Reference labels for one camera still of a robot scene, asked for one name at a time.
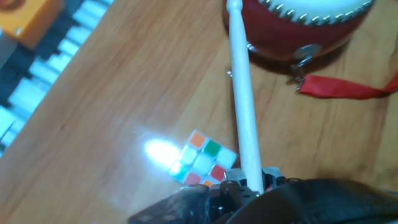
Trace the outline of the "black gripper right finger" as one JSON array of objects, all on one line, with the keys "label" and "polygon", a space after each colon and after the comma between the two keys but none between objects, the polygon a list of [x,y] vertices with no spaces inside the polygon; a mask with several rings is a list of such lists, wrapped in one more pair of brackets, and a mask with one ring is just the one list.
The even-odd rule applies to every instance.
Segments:
[{"label": "black gripper right finger", "polygon": [[274,190],[286,184],[286,178],[280,173],[278,167],[264,167],[263,183],[265,190]]}]

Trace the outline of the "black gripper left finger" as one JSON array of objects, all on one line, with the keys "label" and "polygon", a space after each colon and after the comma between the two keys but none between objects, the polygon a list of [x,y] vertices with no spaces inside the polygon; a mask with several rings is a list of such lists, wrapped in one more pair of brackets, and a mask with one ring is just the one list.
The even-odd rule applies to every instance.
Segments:
[{"label": "black gripper left finger", "polygon": [[258,193],[247,186],[245,175],[240,169],[227,170],[226,179],[210,187],[210,215],[224,215],[236,212],[257,199]]}]

